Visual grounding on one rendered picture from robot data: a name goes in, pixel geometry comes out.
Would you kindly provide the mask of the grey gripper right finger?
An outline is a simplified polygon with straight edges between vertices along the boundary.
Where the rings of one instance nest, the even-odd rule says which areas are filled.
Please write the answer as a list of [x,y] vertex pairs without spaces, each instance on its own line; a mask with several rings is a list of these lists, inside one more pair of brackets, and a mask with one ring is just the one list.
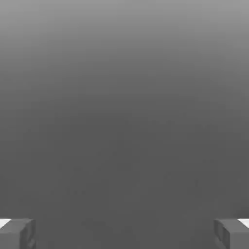
[[217,249],[249,249],[249,218],[215,219]]

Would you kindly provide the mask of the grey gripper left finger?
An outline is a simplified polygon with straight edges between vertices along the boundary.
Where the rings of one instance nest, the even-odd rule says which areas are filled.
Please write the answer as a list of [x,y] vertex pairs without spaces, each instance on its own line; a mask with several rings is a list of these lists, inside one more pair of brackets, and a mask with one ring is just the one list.
[[0,218],[0,249],[36,249],[36,220]]

